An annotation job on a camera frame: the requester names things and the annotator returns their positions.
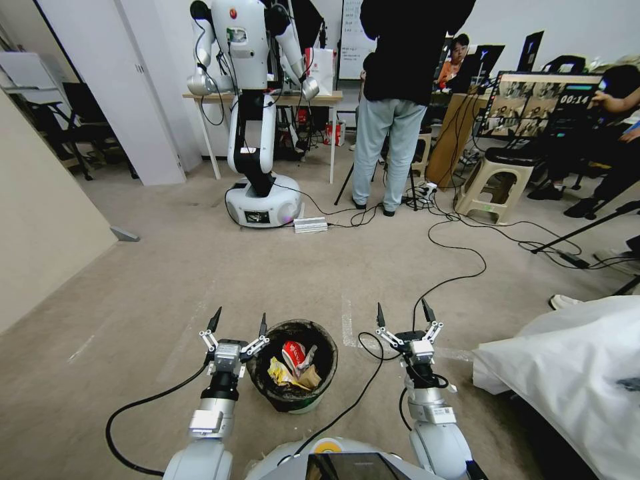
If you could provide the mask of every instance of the red snack wrapper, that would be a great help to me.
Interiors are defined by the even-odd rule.
[[[300,374],[298,367],[305,361],[306,356],[305,346],[299,342],[288,340],[282,346],[282,358],[296,378]]]

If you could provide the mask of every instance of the computer monitor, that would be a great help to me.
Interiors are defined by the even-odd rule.
[[[480,137],[564,137],[584,126],[601,75],[503,72],[487,103]]]
[[[466,93],[472,83],[482,85],[504,49],[504,45],[478,45],[474,53],[467,54],[458,74],[447,82],[448,88],[454,93]]]
[[[532,33],[525,39],[525,44],[520,54],[520,62],[518,62],[518,71],[533,71],[533,64],[536,55],[538,55],[543,34],[544,31]]]
[[[449,56],[449,50],[451,48],[452,40],[453,40],[453,37],[445,38],[445,42],[442,45],[442,50],[440,50],[440,60],[438,62],[438,66],[436,67],[435,72],[433,73],[434,82],[437,82],[438,78],[440,78],[440,72],[442,72],[442,67],[445,66],[445,62],[447,61],[447,58]]]

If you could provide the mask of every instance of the black jacket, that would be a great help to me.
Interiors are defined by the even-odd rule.
[[[360,22],[378,40],[365,59],[367,100],[403,99],[428,105],[447,32],[466,22],[475,0],[363,0]]]

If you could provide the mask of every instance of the black trash bin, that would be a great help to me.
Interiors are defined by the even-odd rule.
[[[333,339],[321,325],[302,319],[278,323],[268,330],[267,336],[267,346],[247,363],[253,384],[280,412],[306,413],[314,409],[329,388],[338,366],[338,350]],[[317,345],[313,364],[322,380],[313,391],[295,385],[276,385],[269,376],[267,371],[272,357],[284,363],[282,346],[287,340],[300,342],[307,351]]]

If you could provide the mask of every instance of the beige stool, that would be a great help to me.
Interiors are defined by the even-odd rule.
[[[487,150],[486,157],[493,161],[484,158],[475,166],[456,198],[455,210],[462,215],[468,214],[471,210],[492,212],[498,216],[496,223],[504,224],[529,181],[534,162],[533,159],[522,160],[497,156],[495,152],[492,154],[492,150],[499,149]],[[513,176],[506,175],[500,185],[488,187],[487,182],[496,173],[510,173]],[[482,192],[490,192],[491,201],[478,200]]]
[[[431,134],[430,133],[421,133],[418,135],[418,143],[425,142],[425,151],[422,154],[422,160],[420,162],[415,162],[411,164],[411,172],[417,172],[418,178],[425,177],[425,170],[427,169],[427,160],[429,158],[429,151],[431,150]]]

